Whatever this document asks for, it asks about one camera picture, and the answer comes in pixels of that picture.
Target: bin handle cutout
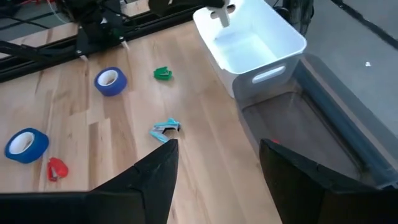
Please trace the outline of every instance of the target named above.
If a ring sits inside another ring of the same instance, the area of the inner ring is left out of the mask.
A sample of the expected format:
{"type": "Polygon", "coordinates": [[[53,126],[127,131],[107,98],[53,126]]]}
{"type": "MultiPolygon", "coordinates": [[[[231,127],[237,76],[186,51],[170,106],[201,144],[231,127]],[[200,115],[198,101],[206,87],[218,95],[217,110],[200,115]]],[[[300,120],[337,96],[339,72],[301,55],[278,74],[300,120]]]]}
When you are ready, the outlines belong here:
{"type": "MultiPolygon", "coordinates": [[[[226,11],[228,12],[228,14],[231,14],[232,12],[234,12],[235,9],[236,9],[235,4],[230,4],[229,6],[226,7],[226,11]]],[[[217,15],[217,13],[216,13],[215,11],[212,11],[212,12],[210,13],[210,17],[211,17],[212,19],[217,19],[217,18],[218,18],[218,15],[217,15]]]]}
{"type": "Polygon", "coordinates": [[[286,70],[286,66],[281,65],[277,68],[272,68],[266,72],[262,72],[262,73],[256,75],[251,81],[253,84],[257,84],[257,83],[263,82],[265,80],[268,80],[270,78],[274,78],[274,77],[284,73],[285,70],[286,70]]]}

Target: white cable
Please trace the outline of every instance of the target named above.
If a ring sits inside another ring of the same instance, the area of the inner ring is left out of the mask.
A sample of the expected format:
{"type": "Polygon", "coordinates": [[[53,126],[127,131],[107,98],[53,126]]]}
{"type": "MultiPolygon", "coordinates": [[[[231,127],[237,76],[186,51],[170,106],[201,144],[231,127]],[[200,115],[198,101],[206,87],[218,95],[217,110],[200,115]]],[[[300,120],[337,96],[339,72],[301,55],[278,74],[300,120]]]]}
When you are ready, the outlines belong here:
{"type": "Polygon", "coordinates": [[[55,12],[55,10],[53,9],[53,7],[52,7],[52,5],[51,5],[51,3],[50,3],[50,0],[46,0],[46,1],[47,1],[47,4],[49,4],[49,6],[50,6],[50,8],[51,8],[51,11],[54,13],[55,17],[57,17],[58,20],[61,21],[61,22],[63,22],[64,24],[67,24],[68,22],[67,22],[67,21],[64,21],[63,19],[61,19],[61,17],[58,16],[57,12],[55,12]]]}

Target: red plastic clip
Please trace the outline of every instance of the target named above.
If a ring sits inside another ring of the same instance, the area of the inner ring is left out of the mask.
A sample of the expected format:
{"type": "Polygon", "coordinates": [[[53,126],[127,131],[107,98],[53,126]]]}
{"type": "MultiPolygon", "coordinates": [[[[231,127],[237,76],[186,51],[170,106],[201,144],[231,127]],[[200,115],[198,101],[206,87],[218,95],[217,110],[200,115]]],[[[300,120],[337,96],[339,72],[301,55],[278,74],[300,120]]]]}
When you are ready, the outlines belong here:
{"type": "Polygon", "coordinates": [[[49,181],[57,181],[59,178],[66,177],[69,169],[62,160],[51,157],[47,164],[47,177],[49,181]]]}

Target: red object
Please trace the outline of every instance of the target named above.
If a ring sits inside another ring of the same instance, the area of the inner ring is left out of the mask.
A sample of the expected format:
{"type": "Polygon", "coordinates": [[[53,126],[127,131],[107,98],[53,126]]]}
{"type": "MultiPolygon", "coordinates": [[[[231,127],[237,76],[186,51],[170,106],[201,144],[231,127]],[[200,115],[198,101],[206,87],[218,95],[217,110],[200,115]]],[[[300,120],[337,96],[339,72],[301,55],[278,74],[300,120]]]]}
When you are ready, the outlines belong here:
{"type": "Polygon", "coordinates": [[[66,177],[69,169],[62,160],[51,157],[47,164],[47,177],[49,181],[57,181],[61,177],[66,177]]]}
{"type": "MultiPolygon", "coordinates": [[[[42,0],[43,2],[54,2],[54,0],[42,0]]],[[[40,4],[40,0],[26,0],[24,2],[19,3],[19,5],[24,5],[24,4],[28,4],[31,2],[36,2],[36,4],[40,4]]]]}

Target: blue painter's tape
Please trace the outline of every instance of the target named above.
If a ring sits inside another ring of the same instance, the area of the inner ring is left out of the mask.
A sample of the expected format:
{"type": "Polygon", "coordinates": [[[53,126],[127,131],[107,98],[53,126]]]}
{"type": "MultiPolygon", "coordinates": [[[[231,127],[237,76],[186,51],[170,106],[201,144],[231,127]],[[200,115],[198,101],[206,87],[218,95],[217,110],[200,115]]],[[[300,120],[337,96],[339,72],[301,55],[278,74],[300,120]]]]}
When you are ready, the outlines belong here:
{"type": "Polygon", "coordinates": [[[109,67],[99,72],[94,85],[104,96],[114,96],[124,90],[127,78],[119,68],[109,67]]]}
{"type": "Polygon", "coordinates": [[[49,137],[34,128],[25,128],[8,141],[4,153],[7,158],[28,164],[40,158],[49,146],[49,137]]]}

